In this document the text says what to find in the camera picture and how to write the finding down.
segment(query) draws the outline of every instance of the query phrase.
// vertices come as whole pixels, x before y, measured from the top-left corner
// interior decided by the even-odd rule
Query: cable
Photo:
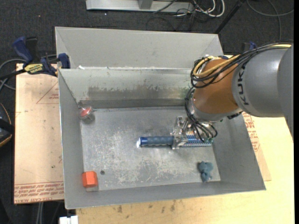
[[[281,49],[283,46],[281,45],[291,45],[291,42],[270,42],[266,45],[263,45],[261,47],[258,47],[256,49],[252,49],[249,51],[245,51],[242,54],[233,56],[232,58],[225,60],[224,62],[220,63],[219,65],[208,69],[207,71],[204,71],[201,73],[201,68],[203,65],[205,65],[205,63],[209,62],[210,60],[212,60],[212,56],[209,57],[204,57],[201,60],[197,60],[194,63],[194,67],[191,70],[190,73],[190,77],[191,77],[191,84],[192,87],[194,88],[204,88],[210,84],[214,84],[216,82],[219,82],[220,80],[222,80],[224,77],[222,77],[220,80],[216,81],[216,78],[224,71],[226,71],[227,69],[233,67],[232,70],[235,70],[237,67],[240,66],[244,66],[247,64],[247,62],[254,56],[256,56],[257,54],[266,51],[266,50],[270,50],[270,49]]]
[[[275,13],[277,14],[278,26],[279,26],[279,36],[278,37],[279,37],[279,39],[281,39],[281,20],[280,20],[280,16],[279,16],[278,11],[277,11],[276,7],[274,6],[274,4],[270,0],[268,0],[268,2],[271,4],[271,6],[273,7]]]
[[[194,131],[196,131],[196,133],[198,134],[199,139],[202,142],[206,142],[206,140],[204,140],[201,137],[201,134],[200,134],[199,130],[201,130],[202,133],[204,133],[207,138],[211,138],[211,139],[215,138],[217,136],[218,132],[216,131],[216,129],[213,126],[209,125],[209,127],[211,127],[214,130],[214,133],[212,133],[207,127],[203,126],[198,120],[196,120],[196,118],[190,112],[189,101],[190,101],[190,98],[192,97],[194,91],[195,91],[195,89],[192,87],[192,88],[189,89],[189,91],[186,94],[186,97],[185,97],[185,111],[187,113],[188,119],[191,122],[192,128],[194,128]]]
[[[40,215],[40,212],[41,212],[41,206],[42,206],[42,203],[39,203],[38,204],[37,216],[36,216],[36,224],[38,224],[38,222],[39,222],[39,215]]]
[[[39,224],[43,224],[43,203],[41,205],[41,212],[39,214]]]
[[[11,59],[11,60],[5,61],[4,63],[2,63],[2,64],[0,65],[0,70],[2,69],[3,66],[5,66],[5,65],[7,65],[7,64],[9,64],[9,63],[11,63],[11,62],[22,62],[22,63],[24,63],[24,62],[26,62],[26,61],[23,60],[23,59]],[[7,80],[8,80],[8,79],[0,80],[0,82],[2,83],[1,86],[0,86],[0,91],[1,91],[1,89],[3,88],[3,86],[5,86],[5,87],[7,87],[7,88],[9,88],[9,89],[15,91],[15,88],[14,88],[14,87],[12,87],[12,86],[10,86],[10,85],[8,85],[8,84],[5,84]]]
[[[58,205],[57,205],[57,207],[56,207],[56,209],[55,209],[55,211],[54,211],[53,218],[52,218],[50,224],[53,224],[53,222],[54,222],[54,220],[55,220],[55,218],[56,218],[56,214],[57,214],[57,212],[58,212],[58,209],[59,209],[59,207],[60,207],[60,204],[61,204],[61,202],[58,203]]]
[[[146,23],[145,23],[145,28],[146,28],[147,31],[149,31],[149,29],[148,29],[148,24],[149,24],[149,22],[150,22],[151,20],[154,20],[154,19],[161,19],[161,20],[165,21],[165,22],[172,28],[173,31],[176,30],[176,29],[174,28],[174,26],[173,26],[167,19],[165,19],[165,18],[163,18],[163,17],[152,17],[152,18],[148,19],[148,20],[146,21]]]
[[[193,5],[195,6],[195,11],[199,12],[199,13],[204,13],[206,15],[208,15],[209,17],[220,17],[224,14],[225,12],[225,3],[224,0],[220,0],[221,1],[221,6],[222,6],[222,11],[220,14],[211,14],[211,12],[213,12],[216,8],[216,3],[215,0],[212,0],[213,2],[213,8],[209,8],[207,10],[204,10],[195,0],[191,0],[193,2]]]
[[[255,10],[251,5],[250,3],[248,2],[248,0],[246,0],[247,2],[247,5],[253,10],[255,11],[256,13],[260,14],[260,15],[263,15],[263,16],[268,16],[268,17],[277,17],[277,16],[285,16],[285,15],[288,15],[288,14],[291,14],[294,12],[294,8],[291,10],[291,11],[288,11],[286,13],[282,13],[282,14],[266,14],[266,13],[262,13],[260,11],[257,11]]]
[[[165,10],[166,8],[168,8],[169,6],[171,6],[173,3],[175,3],[177,0],[173,0],[172,2],[170,2],[167,6],[157,10],[157,11],[154,11],[153,14],[155,13],[159,13],[159,12],[162,12],[163,10]]]

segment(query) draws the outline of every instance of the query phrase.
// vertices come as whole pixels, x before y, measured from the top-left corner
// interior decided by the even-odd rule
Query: gray carpet
[[[19,58],[12,49],[13,41],[20,37],[38,37],[41,55],[55,53],[55,26],[111,28],[131,30],[159,30],[193,33],[213,33],[238,0],[224,0],[226,11],[220,18],[201,16],[194,21],[175,18],[164,13],[86,11],[86,0],[0,0],[0,63]],[[266,14],[286,13],[293,9],[294,0],[248,0],[253,8]],[[278,39],[294,38],[294,13],[265,16],[253,11],[244,3],[220,32],[221,45],[226,54],[242,52],[244,42],[258,46]],[[0,75],[12,72],[13,64],[4,67]],[[15,86],[15,78],[8,82]],[[15,92],[3,88],[0,102],[6,107],[14,122]],[[14,205],[14,141],[0,148],[0,224],[35,223],[38,204]],[[67,215],[64,206],[57,202],[44,205],[44,223],[49,224],[56,216]]]

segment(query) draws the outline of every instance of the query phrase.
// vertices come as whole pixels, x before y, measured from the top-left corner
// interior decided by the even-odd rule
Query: black cable
[[[159,13],[159,12],[162,12],[163,10],[167,9],[168,7],[170,7],[173,3],[175,3],[177,0],[173,0],[172,2],[170,2],[167,6],[157,10],[157,11],[154,11],[153,14],[155,13]]]
[[[278,11],[277,11],[276,7],[274,6],[274,4],[270,0],[268,0],[268,2],[271,4],[271,6],[273,7],[273,9],[274,9],[274,11],[277,15],[278,26],[279,26],[279,36],[278,37],[279,37],[279,39],[281,39],[281,20],[280,20],[280,16],[279,16]]]
[[[247,2],[247,4],[248,4],[248,6],[249,6],[253,11],[255,11],[256,13],[258,13],[258,14],[260,14],[260,15],[263,15],[263,16],[268,16],[268,17],[286,16],[286,15],[291,14],[291,13],[294,12],[294,8],[293,8],[291,11],[288,11],[288,12],[286,12],[286,13],[282,13],[282,14],[266,14],[266,13],[262,13],[262,12],[260,12],[260,11],[255,10],[255,9],[250,5],[250,3],[248,2],[248,0],[246,0],[246,2]]]
[[[2,64],[0,65],[0,70],[2,69],[3,66],[5,66],[5,65],[7,65],[7,64],[9,64],[9,63],[11,63],[11,62],[22,62],[22,63],[24,63],[24,62],[26,62],[26,61],[23,60],[23,59],[11,59],[11,60],[7,60],[7,61],[5,61],[4,63],[2,63]],[[15,91],[15,88],[14,88],[14,87],[12,87],[12,86],[6,84],[7,80],[8,80],[8,79],[6,79],[6,78],[5,78],[5,80],[0,80],[0,82],[2,83],[1,86],[0,86],[0,91],[1,91],[1,89],[3,88],[3,86],[5,86],[5,87],[7,87],[7,88],[9,88],[9,89]]]
[[[213,71],[212,74],[210,73],[207,76],[202,77],[202,78],[199,78],[199,77],[196,77],[196,76],[193,75],[195,66],[201,61],[201,60],[197,60],[196,63],[194,64],[194,68],[192,69],[192,71],[190,73],[192,86],[194,88],[203,88],[203,87],[206,87],[210,84],[219,82],[219,81],[215,81],[215,79],[218,77],[218,75],[221,74],[222,72],[226,71],[227,69],[229,69],[233,65],[238,64],[236,67],[239,67],[239,66],[245,65],[247,63],[247,61],[250,60],[253,56],[256,56],[257,54],[259,54],[263,51],[266,51],[266,50],[269,50],[269,49],[281,49],[280,46],[273,46],[273,45],[279,45],[279,44],[282,44],[282,43],[281,42],[272,42],[272,43],[269,43],[267,45],[261,46],[259,48],[252,49],[252,50],[249,50],[249,51],[245,51],[242,54],[240,54],[237,59],[235,59],[231,63],[229,63],[229,64],[225,65],[224,67],[222,67],[218,72]],[[207,80],[210,80],[210,81],[208,81],[204,85],[194,84],[194,82],[204,82],[204,81],[207,81]]]
[[[58,203],[58,205],[57,205],[57,207],[56,207],[56,209],[55,209],[55,211],[54,211],[53,218],[52,218],[50,224],[53,224],[53,222],[54,222],[54,220],[55,220],[55,218],[56,218],[56,214],[57,214],[57,212],[58,212],[58,209],[59,209],[59,207],[60,207],[60,204],[61,204],[61,203]]]
[[[199,123],[199,121],[195,119],[193,114],[191,114],[190,109],[189,109],[189,101],[190,101],[190,98],[192,97],[194,91],[195,91],[194,88],[190,88],[189,91],[186,94],[186,97],[185,97],[185,111],[187,113],[188,119],[190,120],[190,122],[192,124],[192,127],[197,132],[197,134],[199,136],[199,139],[202,142],[205,142],[205,140],[200,135],[199,129],[206,135],[206,137],[210,137],[212,139],[217,135],[217,131],[214,127],[212,127],[212,129],[215,131],[215,134],[213,134],[207,127],[204,127],[201,123]]]
[[[176,29],[174,28],[174,26],[173,26],[167,19],[165,19],[165,18],[163,18],[163,17],[152,17],[152,18],[148,19],[148,20],[146,21],[146,23],[145,23],[145,28],[146,28],[147,31],[149,31],[149,30],[152,31],[152,29],[149,29],[149,28],[148,28],[148,24],[149,24],[149,22],[150,22],[151,20],[155,20],[155,19],[160,19],[160,20],[165,21],[165,22],[172,28],[172,31],[175,31],[175,30],[176,30]]]

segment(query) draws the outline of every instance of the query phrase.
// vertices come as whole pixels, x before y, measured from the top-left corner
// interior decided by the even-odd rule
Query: orange block
[[[98,185],[97,173],[94,171],[87,171],[82,174],[83,186],[85,188],[92,188]]]

